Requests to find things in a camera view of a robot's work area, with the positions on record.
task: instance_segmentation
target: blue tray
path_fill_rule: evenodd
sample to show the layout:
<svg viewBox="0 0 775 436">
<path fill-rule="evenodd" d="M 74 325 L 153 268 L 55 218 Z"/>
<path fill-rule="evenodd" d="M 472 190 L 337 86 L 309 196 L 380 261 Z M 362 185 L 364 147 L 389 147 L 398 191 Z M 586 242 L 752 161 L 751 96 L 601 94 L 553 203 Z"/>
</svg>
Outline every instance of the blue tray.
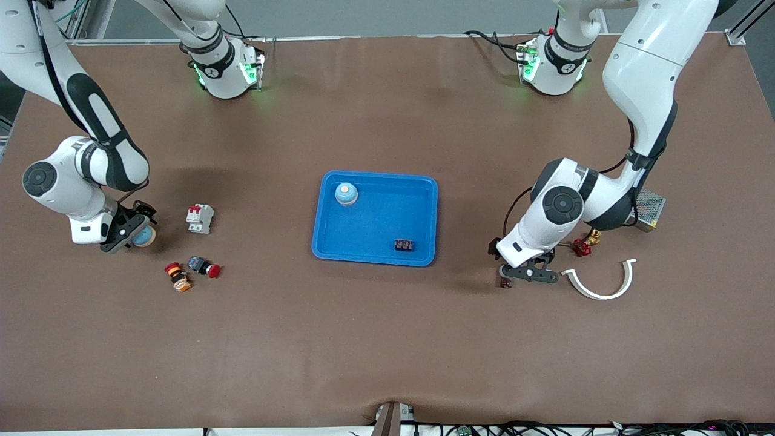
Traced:
<svg viewBox="0 0 775 436">
<path fill-rule="evenodd" d="M 358 200 L 342 206 L 336 187 L 349 182 Z M 312 253 L 321 259 L 387 265 L 428 266 L 436 256 L 439 185 L 422 175 L 329 171 L 320 183 Z M 412 240 L 412 251 L 395 240 Z"/>
</svg>

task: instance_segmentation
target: brown tabletop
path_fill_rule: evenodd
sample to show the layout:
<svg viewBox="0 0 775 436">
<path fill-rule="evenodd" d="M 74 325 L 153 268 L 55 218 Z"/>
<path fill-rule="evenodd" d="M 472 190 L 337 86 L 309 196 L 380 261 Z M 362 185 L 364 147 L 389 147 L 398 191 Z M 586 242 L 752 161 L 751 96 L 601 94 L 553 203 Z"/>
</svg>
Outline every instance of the brown tabletop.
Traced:
<svg viewBox="0 0 775 436">
<path fill-rule="evenodd" d="M 464 38 L 267 45 L 265 89 L 231 101 L 199 89 L 176 46 L 74 47 L 150 160 L 135 198 L 158 208 L 158 239 L 77 246 L 27 197 L 26 166 L 79 134 L 28 95 L 0 171 L 0 430 L 362 424 L 389 400 L 458 423 L 775 420 L 775 123 L 721 34 L 677 84 L 646 184 L 667 197 L 657 231 L 608 232 L 552 264 L 606 292 L 637 258 L 628 293 L 494 286 L 487 243 L 543 165 L 602 169 L 627 148 L 601 82 L 615 39 L 559 98 Z M 431 266 L 315 258 L 332 169 L 435 178 Z M 208 236 L 186 230 L 195 202 L 216 211 Z M 222 276 L 177 293 L 164 266 L 192 255 Z"/>
</svg>

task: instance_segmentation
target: black terminal block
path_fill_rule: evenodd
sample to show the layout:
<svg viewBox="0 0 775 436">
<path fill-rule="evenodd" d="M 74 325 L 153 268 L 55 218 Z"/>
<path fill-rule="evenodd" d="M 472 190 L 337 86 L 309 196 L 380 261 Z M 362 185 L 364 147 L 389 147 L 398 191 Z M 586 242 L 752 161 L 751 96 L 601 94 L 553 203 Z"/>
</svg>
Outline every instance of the black terminal block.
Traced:
<svg viewBox="0 0 775 436">
<path fill-rule="evenodd" d="M 415 249 L 415 243 L 409 239 L 395 240 L 395 249 L 397 251 L 412 251 Z"/>
</svg>

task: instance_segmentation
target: metal frame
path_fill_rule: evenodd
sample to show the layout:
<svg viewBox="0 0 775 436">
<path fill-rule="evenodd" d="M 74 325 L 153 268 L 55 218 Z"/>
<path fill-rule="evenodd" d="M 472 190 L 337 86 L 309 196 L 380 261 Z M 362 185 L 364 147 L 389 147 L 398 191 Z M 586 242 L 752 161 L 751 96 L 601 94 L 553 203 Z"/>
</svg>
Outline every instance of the metal frame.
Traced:
<svg viewBox="0 0 775 436">
<path fill-rule="evenodd" d="M 743 35 L 748 32 L 760 18 L 764 16 L 775 5 L 775 0 L 759 0 L 751 9 L 731 29 L 725 29 L 727 41 L 731 46 L 744 46 L 746 40 Z"/>
</svg>

